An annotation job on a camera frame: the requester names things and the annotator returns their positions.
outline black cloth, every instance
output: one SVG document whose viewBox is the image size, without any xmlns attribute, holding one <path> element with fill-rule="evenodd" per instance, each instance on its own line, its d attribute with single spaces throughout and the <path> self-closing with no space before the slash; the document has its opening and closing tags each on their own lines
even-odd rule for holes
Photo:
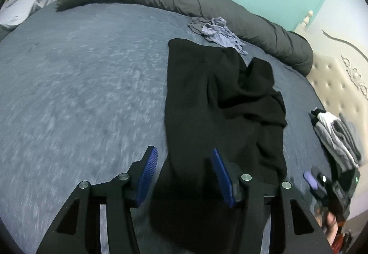
<svg viewBox="0 0 368 254">
<path fill-rule="evenodd" d="M 169 49 L 168 156 L 153 191 L 151 224 L 195 253 L 221 253 L 236 218 L 223 204 L 209 158 L 217 148 L 244 173 L 281 182 L 284 102 L 264 60 L 253 58 L 247 67 L 233 48 L 184 39 L 170 40 Z"/>
</svg>

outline white cloth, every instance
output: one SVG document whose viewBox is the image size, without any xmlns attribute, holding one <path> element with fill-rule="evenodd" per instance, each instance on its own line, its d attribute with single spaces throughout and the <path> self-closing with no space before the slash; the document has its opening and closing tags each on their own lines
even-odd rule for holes
<svg viewBox="0 0 368 254">
<path fill-rule="evenodd" d="M 355 168 L 359 168 L 359 165 L 356 164 L 356 162 L 354 161 L 354 158 L 351 155 L 351 153 L 347 150 L 347 148 L 345 147 L 343 142 L 339 139 L 339 137 L 335 134 L 334 130 L 332 129 L 332 123 L 335 120 L 338 120 L 339 118 L 337 118 L 335 115 L 331 114 L 330 112 L 319 113 L 317 115 L 317 118 L 323 124 L 323 126 L 326 128 L 326 130 L 329 133 L 329 135 L 331 136 L 333 142 L 346 154 L 346 156 L 349 159 L 349 161 L 351 162 L 351 164 Z"/>
<path fill-rule="evenodd" d="M 37 10 L 56 0 L 10 0 L 0 9 L 0 41 Z"/>
</svg>

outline blue-gray cloth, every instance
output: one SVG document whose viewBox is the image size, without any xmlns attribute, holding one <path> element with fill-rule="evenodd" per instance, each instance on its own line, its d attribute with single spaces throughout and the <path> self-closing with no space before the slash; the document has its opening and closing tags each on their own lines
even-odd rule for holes
<svg viewBox="0 0 368 254">
<path fill-rule="evenodd" d="M 214 17 L 211 20 L 202 17 L 192 17 L 188 27 L 196 34 L 202 35 L 207 41 L 215 42 L 222 47 L 232 47 L 239 54 L 245 55 L 246 45 L 228 29 L 226 20 L 222 17 Z"/>
<path fill-rule="evenodd" d="M 0 42 L 0 217 L 25 254 L 36 252 L 80 181 L 111 180 L 140 160 L 148 145 L 159 151 L 155 183 L 167 155 L 168 42 L 210 45 L 188 28 L 190 21 L 142 5 L 94 3 L 55 12 L 51 4 Z M 286 107 L 288 180 L 310 203 L 303 172 L 316 165 L 331 175 L 308 116 L 322 104 L 299 72 L 245 45 L 246 63 L 257 57 L 272 66 Z M 140 252 L 191 253 L 153 231 L 149 204 L 150 193 L 132 209 Z M 107 253 L 106 214 L 101 224 Z M 269 225 L 265 231 L 269 241 Z"/>
</svg>

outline tufted headboard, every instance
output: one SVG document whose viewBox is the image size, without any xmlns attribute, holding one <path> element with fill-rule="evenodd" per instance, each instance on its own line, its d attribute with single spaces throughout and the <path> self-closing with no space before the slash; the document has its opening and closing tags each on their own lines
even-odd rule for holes
<svg viewBox="0 0 368 254">
<path fill-rule="evenodd" d="M 307 76 L 326 111 L 343 113 L 357 127 L 365 154 L 355 196 L 368 190 L 368 56 L 363 46 L 329 29 L 308 31 L 310 11 L 295 32 L 313 49 L 313 66 Z"/>
</svg>

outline wrinkled fabric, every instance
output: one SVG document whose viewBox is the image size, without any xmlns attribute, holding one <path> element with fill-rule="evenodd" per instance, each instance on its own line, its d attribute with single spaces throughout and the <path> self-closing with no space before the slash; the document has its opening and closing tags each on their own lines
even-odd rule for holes
<svg viewBox="0 0 368 254">
<path fill-rule="evenodd" d="M 226 20 L 222 17 L 214 17 L 211 20 L 202 17 L 193 17 L 188 27 L 196 34 L 202 35 L 207 41 L 215 42 L 223 47 L 232 47 L 239 54 L 245 55 L 246 45 L 226 26 Z"/>
<path fill-rule="evenodd" d="M 351 166 L 351 167 L 349 167 L 349 170 L 353 169 L 353 168 L 358 168 L 359 166 L 358 166 L 358 164 L 356 164 L 354 162 L 354 159 L 353 159 L 353 156 L 351 155 L 351 153 L 346 149 L 343 142 L 336 136 L 336 134 L 332 130 L 332 123 L 335 120 L 338 120 L 339 118 L 336 117 L 335 115 L 331 114 L 330 112 L 319 113 L 317 115 L 317 118 L 323 124 L 323 126 L 326 128 L 326 130 L 328 131 L 328 133 L 331 136 L 334 143 L 345 153 L 345 156 L 346 156 L 347 160 L 349 160 L 348 165 Z"/>
<path fill-rule="evenodd" d="M 313 51 L 305 38 L 250 13 L 232 0 L 57 0 L 57 9 L 63 11 L 88 3 L 134 3 L 208 20 L 221 16 L 241 40 L 260 47 L 303 76 L 312 68 Z"/>
<path fill-rule="evenodd" d="M 149 213 L 165 240 L 193 253 L 230 252 L 237 210 L 224 203 L 210 163 L 214 148 L 253 180 L 273 185 L 284 180 L 286 109 L 274 83 L 265 60 L 253 58 L 247 67 L 233 48 L 169 41 L 168 155 Z M 250 221 L 255 236 L 262 236 L 267 217 Z M 256 238 L 253 246 L 261 249 L 261 242 Z"/>
<path fill-rule="evenodd" d="M 0 41 L 39 9 L 56 0 L 10 0 L 0 9 Z"/>
<path fill-rule="evenodd" d="M 340 120 L 337 122 L 339 127 L 336 127 L 336 131 L 343 133 L 346 138 L 346 143 L 351 147 L 352 154 L 356 156 L 360 165 L 365 163 L 364 161 L 364 148 L 360 140 L 359 133 L 351 121 L 349 121 L 343 114 L 339 114 Z"/>
<path fill-rule="evenodd" d="M 334 134 L 341 140 L 342 144 L 346 147 L 347 151 L 349 151 L 349 153 L 353 157 L 354 162 L 360 165 L 360 160 L 358 159 L 358 157 L 352 150 L 349 142 L 347 141 L 345 125 L 341 122 L 341 120 L 335 120 L 333 121 L 331 127 L 332 127 Z"/>
<path fill-rule="evenodd" d="M 345 172 L 352 169 L 351 163 L 347 159 L 345 153 L 334 143 L 323 124 L 318 121 L 313 126 L 313 129 L 321 140 L 322 144 L 326 147 L 327 151 L 332 155 L 336 163 L 340 166 L 341 170 Z"/>
</svg>

